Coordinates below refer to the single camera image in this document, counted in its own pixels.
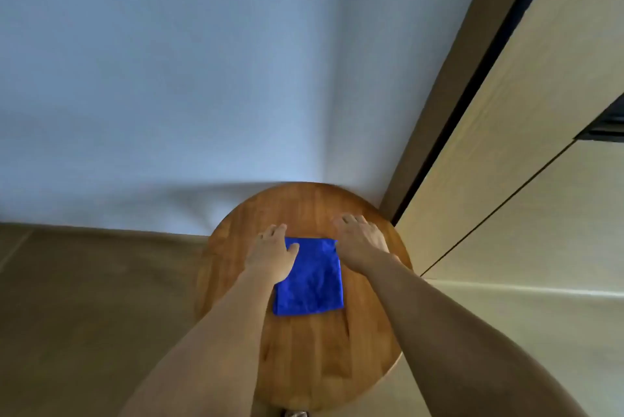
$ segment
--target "blue cloth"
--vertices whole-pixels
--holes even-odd
[[[342,308],[343,283],[336,240],[286,238],[286,247],[299,243],[299,254],[286,279],[275,285],[273,313],[306,315]]]

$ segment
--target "table top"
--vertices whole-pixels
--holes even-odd
[[[335,238],[331,219],[343,212],[377,224],[390,252],[411,268],[399,235],[366,200],[334,185],[281,184],[238,205],[208,239],[197,277],[197,319],[232,287],[258,232],[285,223],[287,236]],[[271,297],[260,345],[257,398],[290,410],[337,407],[369,389],[401,356],[368,280],[344,264],[341,270],[342,310],[277,317]]]

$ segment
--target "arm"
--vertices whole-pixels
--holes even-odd
[[[375,225],[334,224],[339,258],[369,279],[433,417],[586,416],[517,344],[391,255]]]
[[[234,286],[156,365],[121,417],[250,415],[267,303],[299,251],[286,250],[285,232],[271,225],[258,236]]]

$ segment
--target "microfiber cloth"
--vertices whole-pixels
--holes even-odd
[[[286,248],[299,243],[299,254],[286,279],[275,285],[273,313],[306,315],[342,308],[343,283],[336,240],[286,238]]]

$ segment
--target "forearm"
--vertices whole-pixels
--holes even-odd
[[[122,417],[248,416],[272,287],[270,278],[244,271],[147,376]]]
[[[508,337],[384,256],[366,272],[433,417],[583,416]]]

